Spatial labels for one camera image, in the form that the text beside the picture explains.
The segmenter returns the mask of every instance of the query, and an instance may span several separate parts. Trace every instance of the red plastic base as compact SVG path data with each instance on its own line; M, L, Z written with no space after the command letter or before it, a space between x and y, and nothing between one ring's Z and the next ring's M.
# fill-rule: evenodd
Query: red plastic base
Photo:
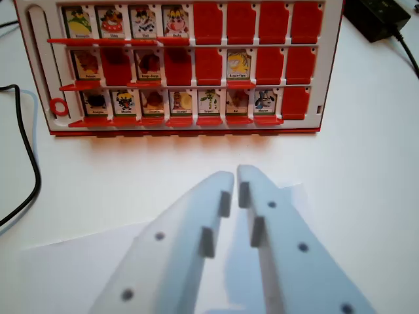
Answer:
M223 121L219 116L199 116L197 126L219 126Z
M283 120L279 119L277 116L257 116L253 117L255 123L260 126L279 126L283 124Z
M83 120L70 123L69 128L95 128L98 126L109 126L111 120L107 116L86 116Z
M74 84L65 85L59 88L62 92L76 92L80 90L93 90L100 87L98 80L76 80Z
M97 137L115 137L115 136L198 136L198 135L277 135L281 133L316 133L320 128L313 129L249 129L249 130L144 130L144 131L50 131L55 136L97 136Z
M231 80L227 81L227 87L231 90L248 90L256 87L250 80Z
M142 39L131 39L129 41L125 39L109 39L109 38L51 38L46 40L50 44L65 44L67 46L92 46L98 44L100 46L124 46L130 44L132 46L157 46L157 41L154 40L142 40Z
M225 120L227 121L227 124L232 125L243 125L253 123L253 120L249 119L248 116L226 116Z
M192 116L172 116L166 122L166 126L172 126L174 128L184 128L192 125Z
M163 116L143 117L137 123L138 126L159 126L164 122Z

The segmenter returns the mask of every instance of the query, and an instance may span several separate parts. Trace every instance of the character card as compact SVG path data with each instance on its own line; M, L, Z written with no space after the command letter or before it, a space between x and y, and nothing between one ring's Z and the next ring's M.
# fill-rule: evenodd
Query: character card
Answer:
M250 62L251 57L245 49L227 50L227 79L250 79Z
M125 38L122 13L115 6L97 7L96 18L101 38Z
M81 7L64 7L64 26L69 38L92 38L89 14Z
M170 112L172 115L187 116L192 114L192 96L186 92L170 91Z
M115 116L135 116L136 101L134 92L128 90L111 91L113 113Z
M140 96L144 116L164 116L163 97L156 90L141 90Z
M189 37L189 16L181 5L162 7L164 36Z
M255 91L255 114L275 113L277 95L272 90Z
M220 96L215 90L198 91L198 114L208 116L220 114Z
M249 96L243 90L227 90L226 114L247 114Z
M132 37L135 39L154 39L156 35L156 14L148 5L129 6Z
M107 116L106 98L99 90L80 92L84 114L86 116Z
M98 59L89 50L71 51L74 72L77 80L99 80Z
M138 80L160 80L160 59L152 50L135 50Z

